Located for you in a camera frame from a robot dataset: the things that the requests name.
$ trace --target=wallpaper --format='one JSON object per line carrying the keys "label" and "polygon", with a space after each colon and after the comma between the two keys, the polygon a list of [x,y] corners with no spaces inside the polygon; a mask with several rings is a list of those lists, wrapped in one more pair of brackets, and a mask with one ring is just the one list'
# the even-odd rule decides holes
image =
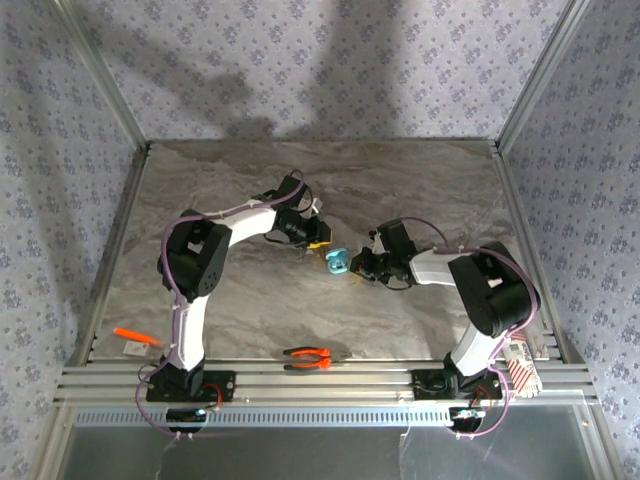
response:
{"label": "wallpaper", "polygon": [[563,327],[640,478],[640,4],[594,3],[508,158]]}
{"label": "wallpaper", "polygon": [[0,26],[0,478],[24,478],[133,149],[47,2]]}
{"label": "wallpaper", "polygon": [[77,0],[150,139],[495,138],[565,0]]}

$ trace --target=marble table surface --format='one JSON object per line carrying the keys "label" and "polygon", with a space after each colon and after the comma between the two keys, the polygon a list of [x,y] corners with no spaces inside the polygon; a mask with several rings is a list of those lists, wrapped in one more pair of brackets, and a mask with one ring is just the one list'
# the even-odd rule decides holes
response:
{"label": "marble table surface", "polygon": [[[520,257],[484,141],[153,144],[92,358],[123,356],[114,327],[169,340],[173,297],[156,261],[170,220],[187,208],[244,203],[292,168],[323,202],[331,248],[354,255],[370,245],[369,230],[414,215],[457,244],[497,239]],[[438,243],[425,226],[406,226],[418,247]],[[354,358],[441,359],[468,323],[454,288],[390,291],[350,273],[331,275],[317,253],[257,236],[229,250],[207,306],[204,345],[209,358],[271,358],[317,345],[346,347]]]}

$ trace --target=orange pliers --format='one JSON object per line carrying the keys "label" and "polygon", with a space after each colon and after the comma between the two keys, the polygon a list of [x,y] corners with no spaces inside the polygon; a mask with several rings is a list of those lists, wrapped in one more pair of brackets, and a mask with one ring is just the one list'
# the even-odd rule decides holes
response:
{"label": "orange pliers", "polygon": [[331,362],[340,362],[349,358],[345,352],[332,353],[328,348],[298,347],[282,351],[283,355],[294,357],[295,359],[310,358],[306,363],[288,363],[285,370],[326,370],[331,366]]}

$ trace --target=metal base plate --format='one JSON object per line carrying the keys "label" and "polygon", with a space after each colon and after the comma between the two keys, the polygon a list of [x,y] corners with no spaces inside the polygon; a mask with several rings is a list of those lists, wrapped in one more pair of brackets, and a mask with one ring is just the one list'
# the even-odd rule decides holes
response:
{"label": "metal base plate", "polygon": [[444,370],[411,370],[411,385],[413,386],[413,396],[419,400],[473,400],[477,395],[478,387],[484,388],[491,396],[492,400],[502,399],[502,389],[500,379],[493,372],[487,372],[483,379],[474,382],[465,389],[461,389],[455,394],[450,389],[445,388],[446,381]]}
{"label": "metal base plate", "polygon": [[218,390],[222,393],[222,401],[227,403],[233,400],[233,392],[236,385],[236,372],[232,370],[205,370],[202,380],[203,388],[197,397],[191,397],[187,392],[165,381],[162,375],[154,375],[149,380],[147,389],[147,402],[218,402]]}

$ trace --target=pliers handle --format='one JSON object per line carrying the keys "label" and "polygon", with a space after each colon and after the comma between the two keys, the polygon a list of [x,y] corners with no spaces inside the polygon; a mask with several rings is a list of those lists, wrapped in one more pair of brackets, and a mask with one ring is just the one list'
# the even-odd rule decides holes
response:
{"label": "pliers handle", "polygon": [[317,357],[317,360],[306,363],[290,363],[285,370],[326,370],[331,366],[331,350],[328,348],[298,347],[282,351],[288,357]]}

